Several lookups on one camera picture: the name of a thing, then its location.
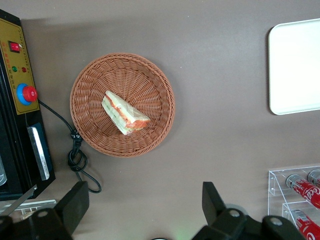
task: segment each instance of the blue button base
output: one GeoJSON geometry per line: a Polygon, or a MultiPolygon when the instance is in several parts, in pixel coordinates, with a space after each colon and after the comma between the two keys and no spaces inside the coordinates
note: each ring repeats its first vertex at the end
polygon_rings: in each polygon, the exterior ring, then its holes
{"type": "Polygon", "coordinates": [[[28,85],[25,84],[25,83],[21,83],[18,85],[18,87],[16,88],[16,95],[20,101],[20,103],[22,103],[23,105],[30,105],[31,102],[30,101],[26,101],[25,98],[24,98],[24,95],[23,95],[23,89],[24,87],[27,87],[28,85]]]}

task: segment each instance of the acrylic display rack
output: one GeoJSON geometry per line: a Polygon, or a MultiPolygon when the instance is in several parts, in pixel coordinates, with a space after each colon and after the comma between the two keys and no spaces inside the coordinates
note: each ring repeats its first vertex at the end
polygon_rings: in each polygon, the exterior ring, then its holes
{"type": "Polygon", "coordinates": [[[320,169],[320,166],[269,171],[268,215],[282,216],[294,223],[292,210],[299,209],[320,225],[320,209],[286,185],[288,176],[298,174],[307,179],[308,173],[314,169],[320,169]]]}

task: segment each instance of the red switch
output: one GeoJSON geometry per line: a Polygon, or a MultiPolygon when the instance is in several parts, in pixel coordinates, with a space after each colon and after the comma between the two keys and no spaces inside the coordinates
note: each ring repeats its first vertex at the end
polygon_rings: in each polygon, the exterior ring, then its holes
{"type": "Polygon", "coordinates": [[[14,53],[20,53],[19,44],[13,41],[9,41],[10,51],[14,53]]]}
{"type": "Polygon", "coordinates": [[[27,102],[34,102],[38,98],[38,93],[33,86],[25,86],[22,89],[22,95],[27,102]]]}

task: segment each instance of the clear plastic shelf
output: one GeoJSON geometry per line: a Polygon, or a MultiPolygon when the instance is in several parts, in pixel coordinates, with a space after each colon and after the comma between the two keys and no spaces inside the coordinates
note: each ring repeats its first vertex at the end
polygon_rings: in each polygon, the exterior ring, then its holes
{"type": "MultiPolygon", "coordinates": [[[[22,203],[19,207],[17,207],[11,214],[12,221],[14,223],[20,222],[31,216],[35,211],[43,209],[43,208],[50,208],[53,209],[57,204],[57,201],[52,200],[45,200],[45,201],[35,201],[35,202],[28,202],[22,203]]],[[[5,211],[10,204],[3,206],[0,208],[0,214],[5,211]]]]}
{"type": "Polygon", "coordinates": [[[316,224],[320,225],[320,209],[316,208],[302,196],[286,185],[286,179],[298,174],[307,179],[307,175],[320,166],[310,166],[269,171],[268,176],[268,215],[282,216],[294,223],[291,211],[300,209],[316,224]]]}

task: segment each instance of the black power cord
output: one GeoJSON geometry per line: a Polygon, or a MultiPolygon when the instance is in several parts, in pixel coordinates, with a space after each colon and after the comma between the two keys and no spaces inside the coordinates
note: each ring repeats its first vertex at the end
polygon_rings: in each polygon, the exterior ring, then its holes
{"type": "Polygon", "coordinates": [[[39,99],[38,99],[38,102],[39,102],[39,104],[44,106],[46,109],[48,109],[50,112],[52,112],[54,115],[56,115],[58,118],[60,118],[67,125],[67,127],[69,128],[69,130],[71,132],[71,138],[73,140],[73,148],[67,155],[68,166],[70,167],[70,169],[73,172],[75,172],[79,181],[82,181],[79,173],[83,173],[89,179],[91,179],[93,182],[95,182],[95,184],[98,187],[98,190],[92,190],[89,188],[89,192],[94,193],[94,194],[100,193],[102,190],[100,183],[93,176],[91,176],[90,174],[88,174],[87,172],[84,171],[84,169],[88,165],[88,158],[80,150],[83,138],[80,136],[77,129],[75,129],[75,128],[73,129],[71,127],[71,125],[61,115],[59,115],[55,110],[53,110],[51,107],[49,107],[48,105],[46,105],[45,103],[43,103],[39,99]]]}

